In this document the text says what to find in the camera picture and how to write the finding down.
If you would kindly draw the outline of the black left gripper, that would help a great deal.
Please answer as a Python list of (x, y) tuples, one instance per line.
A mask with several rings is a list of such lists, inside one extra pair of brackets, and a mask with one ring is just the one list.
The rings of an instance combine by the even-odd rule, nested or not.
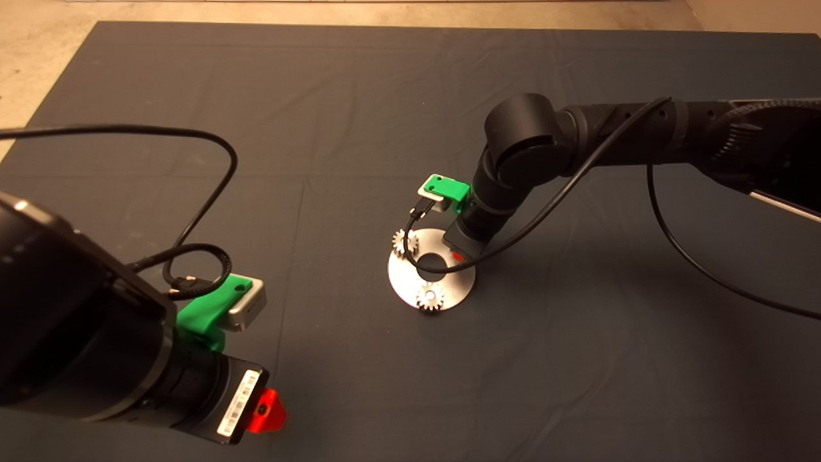
[(176, 349), (170, 362), (179, 377), (170, 390), (170, 426), (220, 445), (236, 445), (244, 433), (278, 432), (287, 410), (275, 389), (264, 387), (263, 366), (208, 349)]

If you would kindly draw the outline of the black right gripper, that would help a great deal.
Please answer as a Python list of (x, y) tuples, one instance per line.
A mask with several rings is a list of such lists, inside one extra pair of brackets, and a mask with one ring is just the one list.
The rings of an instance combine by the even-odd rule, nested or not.
[(456, 261), (480, 257), (489, 241), (498, 233), (498, 216), (478, 205), (466, 205), (446, 229), (443, 242)]

